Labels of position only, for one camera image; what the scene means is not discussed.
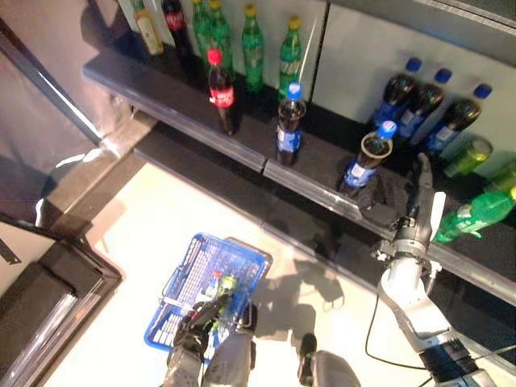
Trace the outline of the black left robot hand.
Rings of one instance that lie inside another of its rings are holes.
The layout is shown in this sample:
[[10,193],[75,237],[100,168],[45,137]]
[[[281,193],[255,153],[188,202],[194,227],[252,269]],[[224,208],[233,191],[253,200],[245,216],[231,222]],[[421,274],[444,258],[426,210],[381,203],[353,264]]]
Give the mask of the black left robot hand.
[[173,339],[173,352],[184,350],[193,354],[196,360],[203,361],[210,331],[231,301],[230,294],[223,294],[208,302],[196,303],[178,325]]

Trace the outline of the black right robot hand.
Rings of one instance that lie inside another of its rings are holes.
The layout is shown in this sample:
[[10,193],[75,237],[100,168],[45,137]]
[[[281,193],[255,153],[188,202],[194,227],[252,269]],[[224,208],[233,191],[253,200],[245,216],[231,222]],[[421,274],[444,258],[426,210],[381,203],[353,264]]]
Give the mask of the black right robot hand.
[[417,155],[411,178],[406,214],[414,220],[413,239],[428,246],[433,239],[431,214],[435,190],[431,162],[425,153],[420,152]]

